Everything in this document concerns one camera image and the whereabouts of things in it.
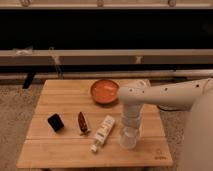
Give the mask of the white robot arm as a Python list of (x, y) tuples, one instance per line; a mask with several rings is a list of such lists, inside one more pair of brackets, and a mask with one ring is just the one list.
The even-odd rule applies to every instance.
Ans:
[(121, 86), (118, 97), (123, 104), (123, 148), (137, 144), (144, 104), (188, 110), (177, 171), (213, 171), (213, 78), (158, 86), (138, 80)]

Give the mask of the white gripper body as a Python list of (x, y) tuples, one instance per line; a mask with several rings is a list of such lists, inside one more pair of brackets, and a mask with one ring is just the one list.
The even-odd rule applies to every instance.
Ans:
[(123, 111), (121, 116), (122, 124), (125, 127), (131, 127), (138, 129), (141, 124), (141, 105), (123, 105)]

